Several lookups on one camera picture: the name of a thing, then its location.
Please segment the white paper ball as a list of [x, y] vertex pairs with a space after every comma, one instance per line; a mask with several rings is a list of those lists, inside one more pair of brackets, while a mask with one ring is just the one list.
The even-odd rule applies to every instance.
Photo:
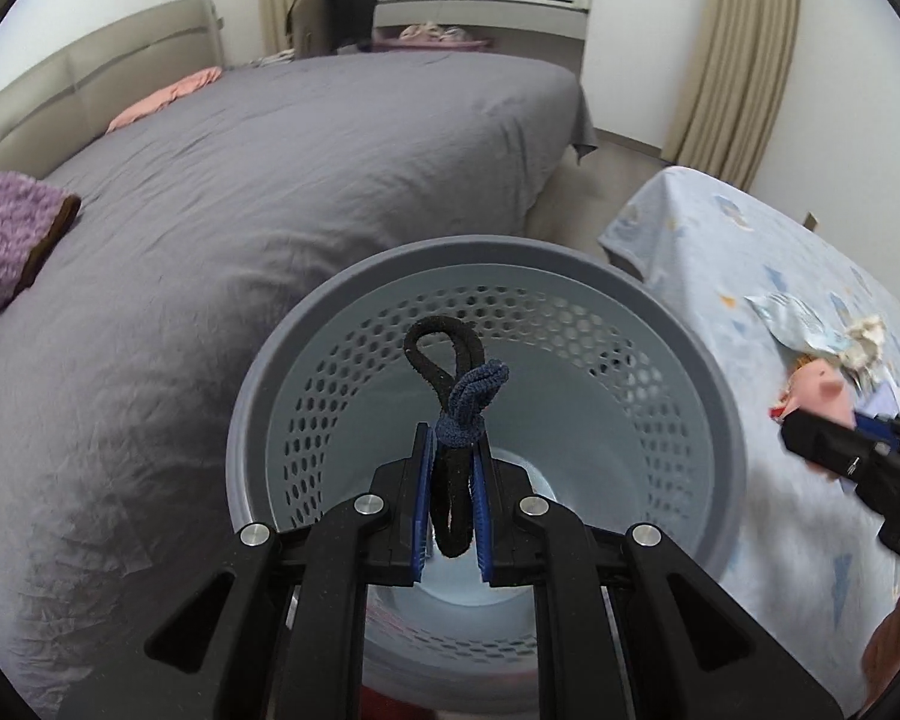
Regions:
[[883, 375], [886, 325], [880, 316], [857, 320], [845, 330], [847, 346], [839, 353], [841, 367], [859, 392], [873, 390]]

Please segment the beige curtain right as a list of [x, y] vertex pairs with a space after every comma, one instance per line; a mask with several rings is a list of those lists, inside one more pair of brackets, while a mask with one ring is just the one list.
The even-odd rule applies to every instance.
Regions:
[[748, 190], [774, 130], [802, 0], [706, 0], [662, 158]]

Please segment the white window desk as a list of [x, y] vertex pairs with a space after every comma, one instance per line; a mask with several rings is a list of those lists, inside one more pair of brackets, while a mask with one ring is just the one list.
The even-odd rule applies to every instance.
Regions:
[[380, 31], [425, 21], [461, 26], [487, 39], [497, 54], [548, 60], [573, 71], [582, 67], [588, 19], [585, 10], [539, 0], [393, 0], [375, 11]]

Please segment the beige padded headboard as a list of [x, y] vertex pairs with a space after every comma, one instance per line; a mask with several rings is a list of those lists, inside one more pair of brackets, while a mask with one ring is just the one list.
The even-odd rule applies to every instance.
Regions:
[[224, 62], [212, 0], [172, 0], [89, 32], [0, 91], [0, 171], [41, 177], [126, 107]]

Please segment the light blue patterned blanket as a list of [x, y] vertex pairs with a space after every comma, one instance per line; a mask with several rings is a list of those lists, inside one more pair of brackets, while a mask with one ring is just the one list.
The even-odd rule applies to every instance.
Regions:
[[668, 167], [639, 188], [600, 244], [697, 333], [735, 397], [748, 481], [720, 582], [844, 712], [861, 709], [862, 655], [898, 601], [900, 559], [878, 543], [873, 512], [784, 449], [770, 408], [793, 356], [751, 304], [792, 294], [836, 330], [880, 317], [888, 330], [883, 361], [900, 403], [899, 302], [818, 234], [685, 167]]

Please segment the pink pillow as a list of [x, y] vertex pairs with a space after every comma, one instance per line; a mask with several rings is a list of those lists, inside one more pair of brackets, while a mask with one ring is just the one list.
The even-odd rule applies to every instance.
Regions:
[[144, 98], [139, 99], [136, 103], [131, 104], [130, 107], [126, 107], [125, 110], [122, 110], [110, 121], [109, 125], [107, 125], [107, 133], [116, 132], [120, 128], [125, 128], [128, 125], [134, 124], [134, 122], [146, 119], [149, 115], [160, 112], [161, 110], [164, 110], [165, 107], [169, 107], [171, 104], [176, 103], [178, 99], [183, 99], [190, 96], [190, 94], [198, 93], [198, 91], [201, 91], [201, 89], [206, 86], [217, 82], [222, 75], [224, 75], [224, 70], [222, 70], [221, 67], [201, 68], [201, 70], [190, 73], [190, 75], [185, 76], [185, 78], [180, 78], [180, 80], [176, 80], [176, 82], [170, 83], [170, 85], [156, 89], [154, 93], [144, 96]]

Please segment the pink clothes pile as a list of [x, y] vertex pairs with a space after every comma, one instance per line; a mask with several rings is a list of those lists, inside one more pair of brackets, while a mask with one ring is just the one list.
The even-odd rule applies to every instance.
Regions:
[[471, 36], [458, 26], [440, 26], [427, 21], [408, 25], [398, 39], [409, 44], [464, 44], [471, 41]]

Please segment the chair with black garment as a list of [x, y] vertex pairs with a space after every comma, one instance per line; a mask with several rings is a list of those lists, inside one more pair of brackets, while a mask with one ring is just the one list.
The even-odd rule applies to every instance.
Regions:
[[336, 55], [341, 49], [367, 54], [375, 43], [379, 0], [294, 0], [286, 34], [295, 59]]

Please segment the bed with grey sheet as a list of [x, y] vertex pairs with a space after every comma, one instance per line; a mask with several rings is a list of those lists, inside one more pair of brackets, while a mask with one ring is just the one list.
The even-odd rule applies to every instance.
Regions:
[[287, 312], [517, 234], [591, 141], [559, 65], [391, 52], [229, 71], [58, 167], [76, 226], [0, 317], [0, 668], [38, 717], [226, 546], [230, 413]]

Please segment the white blue plastic wrapper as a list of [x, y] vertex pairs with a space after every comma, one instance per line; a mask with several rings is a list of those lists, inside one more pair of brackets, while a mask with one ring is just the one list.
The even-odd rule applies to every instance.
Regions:
[[746, 296], [746, 302], [774, 340], [785, 348], [818, 358], [837, 358], [850, 348], [845, 333], [837, 332], [793, 294]]

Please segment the purple fluffy blanket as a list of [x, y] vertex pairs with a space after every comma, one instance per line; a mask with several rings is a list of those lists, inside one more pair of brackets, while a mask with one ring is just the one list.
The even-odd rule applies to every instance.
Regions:
[[22, 172], [0, 171], [0, 314], [34, 284], [79, 215], [80, 198]]

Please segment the pink pig toy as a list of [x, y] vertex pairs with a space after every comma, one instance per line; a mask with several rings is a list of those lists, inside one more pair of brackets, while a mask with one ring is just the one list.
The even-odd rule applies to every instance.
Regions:
[[831, 362], [800, 358], [781, 396], [769, 410], [775, 422], [793, 411], [808, 411], [844, 427], [855, 427], [854, 400], [847, 382]]

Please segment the grey perforated trash bin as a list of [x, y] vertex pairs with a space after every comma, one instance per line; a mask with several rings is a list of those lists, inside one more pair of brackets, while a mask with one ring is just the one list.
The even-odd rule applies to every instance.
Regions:
[[[416, 582], [419, 422], [434, 463]], [[279, 715], [356, 717], [372, 683], [465, 712], [745, 717], [756, 639], [717, 585], [745, 472], [724, 376], [632, 278], [493, 236], [351, 266], [271, 333], [227, 436], [232, 520], [286, 556]]]

